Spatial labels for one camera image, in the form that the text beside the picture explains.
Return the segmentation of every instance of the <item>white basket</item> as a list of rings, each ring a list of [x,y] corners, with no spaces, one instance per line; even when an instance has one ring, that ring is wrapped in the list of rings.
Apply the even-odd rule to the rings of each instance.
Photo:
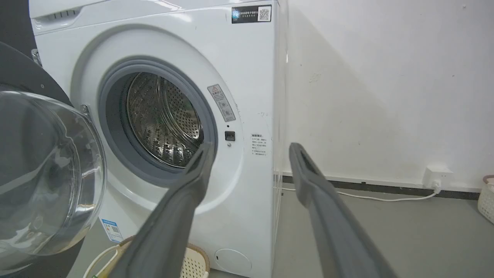
[[[477,207],[480,213],[494,224],[494,185],[486,184],[482,188]]]
[[[189,243],[185,251],[180,278],[207,278],[209,271],[209,259],[206,253]]]

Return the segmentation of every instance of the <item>black baseboard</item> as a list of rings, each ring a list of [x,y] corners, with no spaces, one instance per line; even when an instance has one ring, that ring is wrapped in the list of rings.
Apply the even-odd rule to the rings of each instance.
[[[283,182],[287,184],[292,184],[293,178],[290,176],[283,176]],[[336,182],[336,181],[328,181],[328,182],[331,182],[335,188],[354,189],[361,191],[372,191],[372,192],[382,192],[382,193],[391,193],[391,194],[428,196],[433,192],[433,190],[431,189],[422,189],[422,188],[370,185],[367,183],[357,184],[357,183],[345,183],[345,182]],[[443,190],[439,194],[437,194],[436,197],[464,199],[464,200],[478,200],[479,193]]]

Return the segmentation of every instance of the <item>washing machine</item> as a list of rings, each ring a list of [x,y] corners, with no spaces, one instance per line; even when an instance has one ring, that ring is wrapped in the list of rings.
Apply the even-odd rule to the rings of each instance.
[[[271,276],[283,162],[287,6],[277,0],[31,0],[33,58],[106,153],[99,218],[137,233],[201,144],[209,187],[189,241],[211,267]]]

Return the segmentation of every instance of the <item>stainless steel drum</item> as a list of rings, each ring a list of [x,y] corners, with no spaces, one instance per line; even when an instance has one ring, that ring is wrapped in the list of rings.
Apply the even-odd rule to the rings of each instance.
[[[126,111],[139,143],[162,163],[185,167],[203,142],[192,103],[163,77],[137,74],[128,88]]]

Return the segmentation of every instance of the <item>warning label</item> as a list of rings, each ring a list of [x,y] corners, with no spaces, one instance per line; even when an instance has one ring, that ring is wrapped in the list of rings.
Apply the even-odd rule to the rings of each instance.
[[[235,115],[233,114],[232,107],[230,106],[230,103],[226,99],[225,94],[223,93],[221,87],[218,84],[216,84],[213,86],[209,86],[207,90],[214,98],[214,101],[216,101],[216,105],[218,105],[218,108],[221,111],[221,114],[223,115],[223,119],[225,120],[225,122],[235,121]]]
[[[267,140],[261,134],[251,134],[250,139],[252,141],[252,154],[267,156]]]

